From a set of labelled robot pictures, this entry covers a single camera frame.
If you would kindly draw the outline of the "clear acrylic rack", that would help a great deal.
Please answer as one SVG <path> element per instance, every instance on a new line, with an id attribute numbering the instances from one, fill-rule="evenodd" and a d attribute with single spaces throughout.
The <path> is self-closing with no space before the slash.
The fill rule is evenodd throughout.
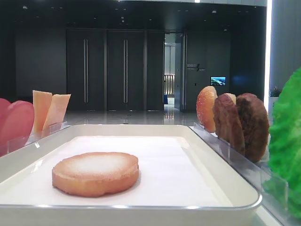
<path id="1" fill-rule="evenodd" d="M 301 224 L 301 218 L 296 217 L 293 212 L 294 204 L 297 205 L 297 210 L 301 209 L 301 195 L 292 191 L 287 181 L 273 173 L 266 161 L 252 163 L 232 149 L 229 143 L 209 133 L 197 122 L 192 129 L 262 195 L 261 207 L 256 211 L 251 225 L 299 226 Z"/>
<path id="2" fill-rule="evenodd" d="M 14 152 L 20 148 L 23 148 L 26 145 L 37 142 L 38 140 L 45 138 L 49 135 L 52 135 L 64 128 L 68 127 L 67 121 L 52 124 L 48 129 L 45 129 L 41 132 L 31 133 L 25 137 L 17 137 L 12 140 L 7 141 L 5 144 L 0 145 L 0 156 L 7 155 L 8 153 Z"/>

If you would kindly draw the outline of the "rear red tomato slice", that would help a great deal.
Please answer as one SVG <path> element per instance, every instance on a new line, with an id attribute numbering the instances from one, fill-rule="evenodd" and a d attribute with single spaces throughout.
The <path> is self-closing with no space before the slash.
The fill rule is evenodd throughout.
<path id="1" fill-rule="evenodd" d="M 0 133 L 5 133 L 10 130 L 11 122 L 8 107 L 11 103 L 1 98 L 0 99 Z"/>

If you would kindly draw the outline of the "right orange cheese slice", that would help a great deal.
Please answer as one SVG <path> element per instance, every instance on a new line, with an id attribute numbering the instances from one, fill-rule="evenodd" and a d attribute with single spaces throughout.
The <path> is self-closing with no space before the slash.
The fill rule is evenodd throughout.
<path id="1" fill-rule="evenodd" d="M 50 126 L 62 123 L 71 94 L 54 94 L 43 126 L 41 137 L 49 135 Z"/>

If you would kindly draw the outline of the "left orange cheese slice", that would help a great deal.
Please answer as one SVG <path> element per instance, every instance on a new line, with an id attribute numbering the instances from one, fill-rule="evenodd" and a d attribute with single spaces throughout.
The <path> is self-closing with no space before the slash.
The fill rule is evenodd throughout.
<path id="1" fill-rule="evenodd" d="M 43 130 L 43 126 L 52 102 L 52 93 L 44 91 L 32 91 L 33 108 L 34 108 L 34 124 L 33 132 L 38 133 Z"/>

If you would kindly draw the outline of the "right clear acrylic rack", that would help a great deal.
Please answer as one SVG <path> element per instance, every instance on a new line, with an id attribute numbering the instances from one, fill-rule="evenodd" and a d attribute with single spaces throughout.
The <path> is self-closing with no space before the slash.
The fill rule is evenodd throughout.
<path id="1" fill-rule="evenodd" d="M 266 161 L 252 163 L 232 149 L 229 143 L 209 133 L 197 122 L 192 129 L 262 195 L 261 207 L 256 211 L 251 225 L 299 226 L 301 224 L 301 218 L 296 217 L 293 212 L 294 204 L 297 205 L 297 210 L 301 209 L 301 195 L 292 191 L 287 181 L 273 173 Z"/>

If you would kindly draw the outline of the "front brown meat patty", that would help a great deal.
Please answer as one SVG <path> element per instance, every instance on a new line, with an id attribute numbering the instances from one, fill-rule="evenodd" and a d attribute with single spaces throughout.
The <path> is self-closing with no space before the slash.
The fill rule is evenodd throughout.
<path id="1" fill-rule="evenodd" d="M 245 155 L 245 139 L 236 104 L 225 93 L 219 95 L 213 106 L 215 133 L 227 141 L 241 155 Z"/>

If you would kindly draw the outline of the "brown meat patty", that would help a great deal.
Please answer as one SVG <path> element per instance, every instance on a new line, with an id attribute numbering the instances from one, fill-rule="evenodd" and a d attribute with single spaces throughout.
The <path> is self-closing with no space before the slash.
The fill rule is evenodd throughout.
<path id="1" fill-rule="evenodd" d="M 258 162 L 264 156 L 269 136 L 269 120 L 264 103 L 254 94 L 237 96 L 238 108 L 245 139 L 245 157 Z"/>
<path id="2" fill-rule="evenodd" d="M 215 133 L 227 141 L 241 155 L 245 155 L 245 139 L 236 104 L 225 93 L 219 95 L 213 106 Z"/>

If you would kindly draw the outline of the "front red tomato slice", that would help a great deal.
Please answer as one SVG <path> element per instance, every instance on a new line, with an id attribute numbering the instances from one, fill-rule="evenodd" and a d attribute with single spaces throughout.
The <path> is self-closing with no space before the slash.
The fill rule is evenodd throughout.
<path id="1" fill-rule="evenodd" d="M 18 100 L 8 107 L 11 127 L 8 132 L 0 134 L 0 145 L 17 137 L 31 134 L 34 123 L 34 108 L 32 103 Z"/>

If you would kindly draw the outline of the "rear brown meat patty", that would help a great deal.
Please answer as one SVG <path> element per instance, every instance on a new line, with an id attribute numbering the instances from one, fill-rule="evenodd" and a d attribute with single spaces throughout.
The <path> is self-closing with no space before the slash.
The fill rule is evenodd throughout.
<path id="1" fill-rule="evenodd" d="M 258 162 L 264 156 L 269 136 L 269 120 L 264 103 L 254 94 L 237 96 L 238 108 L 245 139 L 245 157 Z"/>

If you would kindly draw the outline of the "left clear acrylic rack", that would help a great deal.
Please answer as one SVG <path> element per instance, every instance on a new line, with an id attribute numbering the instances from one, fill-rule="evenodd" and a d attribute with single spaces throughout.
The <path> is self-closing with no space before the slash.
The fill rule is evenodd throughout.
<path id="1" fill-rule="evenodd" d="M 7 141 L 5 144 L 0 145 L 0 156 L 7 155 L 8 153 L 14 152 L 20 148 L 23 148 L 26 145 L 37 142 L 38 140 L 45 138 L 49 135 L 52 135 L 64 128 L 68 127 L 67 121 L 52 124 L 48 129 L 45 129 L 41 132 L 31 133 L 25 137 L 17 137 L 12 140 Z"/>

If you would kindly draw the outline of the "white rectangular tray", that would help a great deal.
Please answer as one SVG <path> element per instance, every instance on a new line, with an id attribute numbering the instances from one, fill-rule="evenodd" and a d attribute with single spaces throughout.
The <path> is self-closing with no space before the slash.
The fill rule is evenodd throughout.
<path id="1" fill-rule="evenodd" d="M 99 198 L 52 187 L 52 168 L 87 152 L 139 160 L 131 189 Z M 75 125 L 0 160 L 3 226 L 249 226 L 262 195 L 191 128 Z"/>

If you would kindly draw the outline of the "orange cheese slice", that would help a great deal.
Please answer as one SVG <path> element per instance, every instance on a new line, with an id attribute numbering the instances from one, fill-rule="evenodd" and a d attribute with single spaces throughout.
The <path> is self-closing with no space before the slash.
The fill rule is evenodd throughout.
<path id="1" fill-rule="evenodd" d="M 34 124 L 33 132 L 38 133 L 43 130 L 43 126 L 52 102 L 52 93 L 44 91 L 32 91 L 33 108 L 34 108 Z"/>
<path id="2" fill-rule="evenodd" d="M 71 94 L 54 94 L 43 126 L 41 137 L 49 135 L 50 126 L 62 123 Z"/>

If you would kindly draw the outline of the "round bread slice on tray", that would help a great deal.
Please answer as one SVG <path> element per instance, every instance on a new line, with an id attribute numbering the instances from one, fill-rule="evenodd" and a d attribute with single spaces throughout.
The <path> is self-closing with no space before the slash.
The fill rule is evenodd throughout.
<path id="1" fill-rule="evenodd" d="M 91 152 L 65 158 L 52 169 L 52 186 L 70 195 L 100 197 L 131 188 L 139 177 L 136 156 Z"/>

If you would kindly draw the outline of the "upright bread slice in rack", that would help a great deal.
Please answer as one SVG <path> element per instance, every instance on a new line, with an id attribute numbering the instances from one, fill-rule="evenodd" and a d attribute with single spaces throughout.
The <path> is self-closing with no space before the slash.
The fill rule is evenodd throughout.
<path id="1" fill-rule="evenodd" d="M 196 102 L 198 120 L 210 133 L 215 132 L 213 106 L 216 98 L 217 92 L 215 87 L 206 86 L 198 94 Z"/>

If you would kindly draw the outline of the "red tomato slice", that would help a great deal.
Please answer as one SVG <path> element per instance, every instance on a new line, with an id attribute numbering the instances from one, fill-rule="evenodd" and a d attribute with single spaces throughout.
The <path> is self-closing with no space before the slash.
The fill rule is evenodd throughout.
<path id="1" fill-rule="evenodd" d="M 0 99 L 0 133 L 5 133 L 10 130 L 11 122 L 8 107 L 11 103 L 1 98 Z"/>
<path id="2" fill-rule="evenodd" d="M 32 103 L 18 100 L 8 107 L 11 127 L 8 132 L 0 134 L 0 145 L 17 137 L 31 134 L 34 123 L 34 108 Z"/>

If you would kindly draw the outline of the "potted plant with flowers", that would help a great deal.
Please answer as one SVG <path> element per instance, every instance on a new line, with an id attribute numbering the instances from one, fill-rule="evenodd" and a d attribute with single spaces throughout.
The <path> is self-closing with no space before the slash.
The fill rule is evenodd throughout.
<path id="1" fill-rule="evenodd" d="M 281 92 L 282 92 L 282 89 L 279 89 L 278 87 L 274 87 L 270 90 L 269 96 L 270 97 L 279 97 Z"/>

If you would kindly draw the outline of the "small wall screen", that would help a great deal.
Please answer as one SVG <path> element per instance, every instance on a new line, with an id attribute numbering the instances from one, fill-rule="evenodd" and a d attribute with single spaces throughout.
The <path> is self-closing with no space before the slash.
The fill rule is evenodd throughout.
<path id="1" fill-rule="evenodd" d="M 225 86 L 226 85 L 226 77 L 224 77 L 224 76 L 211 76 L 210 77 L 210 85 L 211 86 Z"/>

